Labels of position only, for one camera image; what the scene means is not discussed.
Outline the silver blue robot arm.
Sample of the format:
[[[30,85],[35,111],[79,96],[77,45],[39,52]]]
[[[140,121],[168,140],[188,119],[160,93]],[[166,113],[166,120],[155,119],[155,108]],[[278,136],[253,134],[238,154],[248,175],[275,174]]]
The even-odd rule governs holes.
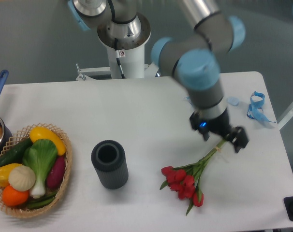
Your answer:
[[[151,60],[163,75],[182,85],[194,107],[193,130],[207,140],[221,136],[238,152],[248,138],[243,127],[230,125],[220,82],[216,54],[230,52],[245,38],[243,22],[225,17],[213,0],[180,0],[193,35],[182,42],[159,39]],[[151,35],[148,19],[137,11],[134,0],[70,0],[69,9],[83,30],[95,28],[106,47],[113,79],[139,78],[145,74],[145,44]]]

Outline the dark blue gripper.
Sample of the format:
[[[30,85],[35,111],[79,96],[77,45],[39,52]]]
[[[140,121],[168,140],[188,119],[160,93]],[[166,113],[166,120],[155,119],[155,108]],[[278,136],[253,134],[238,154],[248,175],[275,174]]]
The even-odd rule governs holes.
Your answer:
[[[219,135],[224,140],[230,142],[235,153],[238,153],[241,149],[244,149],[249,139],[246,131],[243,127],[230,125],[228,109],[226,108],[223,113],[214,119],[203,119],[198,112],[193,112],[189,118],[191,128],[194,131],[198,131],[204,141],[209,139],[209,133]]]

